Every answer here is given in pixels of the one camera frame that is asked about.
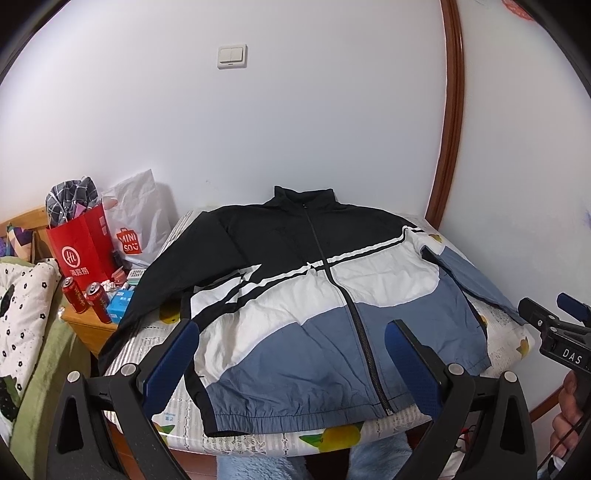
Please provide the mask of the person's right hand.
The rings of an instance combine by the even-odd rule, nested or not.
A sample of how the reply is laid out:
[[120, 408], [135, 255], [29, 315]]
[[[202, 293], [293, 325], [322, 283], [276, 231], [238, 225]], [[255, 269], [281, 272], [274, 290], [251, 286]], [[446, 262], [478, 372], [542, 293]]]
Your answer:
[[575, 399], [577, 387], [575, 372], [570, 371], [565, 377], [559, 393], [560, 413], [552, 421], [553, 432], [550, 437], [550, 449], [558, 458], [564, 458], [579, 443], [579, 434], [575, 430], [567, 435], [583, 416]]

